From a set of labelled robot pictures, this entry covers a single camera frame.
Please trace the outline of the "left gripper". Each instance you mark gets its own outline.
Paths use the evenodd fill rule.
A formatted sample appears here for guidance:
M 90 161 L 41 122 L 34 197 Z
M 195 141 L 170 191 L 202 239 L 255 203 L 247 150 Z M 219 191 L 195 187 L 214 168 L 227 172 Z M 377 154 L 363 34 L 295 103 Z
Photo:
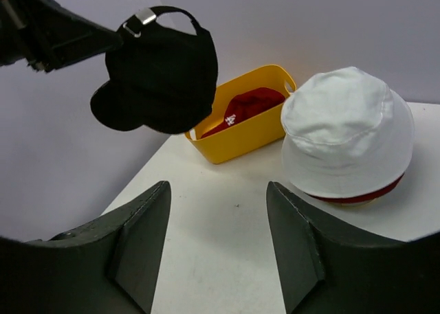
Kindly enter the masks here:
M 1 0 L 1 66 L 51 72 L 122 45 L 119 34 L 55 0 Z

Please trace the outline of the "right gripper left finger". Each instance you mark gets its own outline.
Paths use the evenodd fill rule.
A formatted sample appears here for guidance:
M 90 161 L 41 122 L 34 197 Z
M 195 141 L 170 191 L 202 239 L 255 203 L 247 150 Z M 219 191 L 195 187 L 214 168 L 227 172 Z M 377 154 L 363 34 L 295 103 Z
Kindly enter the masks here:
M 160 181 L 49 240 L 1 239 L 2 313 L 150 313 L 171 210 Z

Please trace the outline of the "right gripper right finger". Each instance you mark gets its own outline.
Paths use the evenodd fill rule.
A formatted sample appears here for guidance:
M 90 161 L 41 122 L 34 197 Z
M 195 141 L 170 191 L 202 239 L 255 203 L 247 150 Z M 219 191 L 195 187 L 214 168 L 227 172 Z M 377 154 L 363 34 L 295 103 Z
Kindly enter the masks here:
M 287 313 L 438 313 L 439 235 L 360 229 L 269 182 L 267 215 Z

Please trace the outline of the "dark red hat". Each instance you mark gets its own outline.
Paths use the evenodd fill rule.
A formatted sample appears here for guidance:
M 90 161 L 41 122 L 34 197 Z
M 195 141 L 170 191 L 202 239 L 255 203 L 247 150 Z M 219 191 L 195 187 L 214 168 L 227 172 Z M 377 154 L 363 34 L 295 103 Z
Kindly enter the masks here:
M 208 132 L 205 132 L 201 138 L 211 136 L 244 122 L 258 114 L 274 108 L 284 101 L 285 96 L 282 93 L 267 87 L 259 87 L 237 95 L 231 99 L 225 110 L 222 122 Z
M 405 174 L 406 171 L 387 174 L 372 170 L 367 173 L 326 176 L 317 181 L 313 188 L 303 192 L 330 203 L 360 203 L 388 194 Z

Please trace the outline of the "black cap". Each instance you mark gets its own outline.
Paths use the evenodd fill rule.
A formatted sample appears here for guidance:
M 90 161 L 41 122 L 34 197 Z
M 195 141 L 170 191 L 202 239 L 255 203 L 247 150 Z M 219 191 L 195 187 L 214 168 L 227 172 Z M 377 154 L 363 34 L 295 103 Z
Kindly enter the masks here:
M 210 116 L 217 53 L 210 32 L 191 13 L 167 5 L 145 8 L 117 33 L 122 46 L 105 54 L 109 80 L 90 99 L 101 124 L 177 135 Z

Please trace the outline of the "white hat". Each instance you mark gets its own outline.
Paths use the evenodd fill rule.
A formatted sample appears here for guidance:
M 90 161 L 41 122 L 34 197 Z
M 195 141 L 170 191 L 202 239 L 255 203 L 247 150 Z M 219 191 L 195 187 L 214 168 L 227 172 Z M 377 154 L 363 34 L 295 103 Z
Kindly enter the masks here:
M 357 67 L 312 76 L 286 99 L 280 121 L 285 177 L 314 197 L 377 192 L 401 178 L 412 159 L 410 107 Z

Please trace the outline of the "yellow bin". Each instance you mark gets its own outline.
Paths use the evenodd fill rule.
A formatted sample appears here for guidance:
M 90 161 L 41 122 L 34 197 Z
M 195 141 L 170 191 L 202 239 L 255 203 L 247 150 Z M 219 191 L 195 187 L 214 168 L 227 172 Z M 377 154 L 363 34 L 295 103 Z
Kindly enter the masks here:
M 274 89 L 285 99 L 296 90 L 296 84 L 286 70 L 278 65 L 264 65 L 218 86 L 211 115 L 185 133 L 188 141 L 210 163 L 221 164 L 284 137 L 281 103 L 235 126 L 201 138 L 222 122 L 233 97 L 259 87 Z

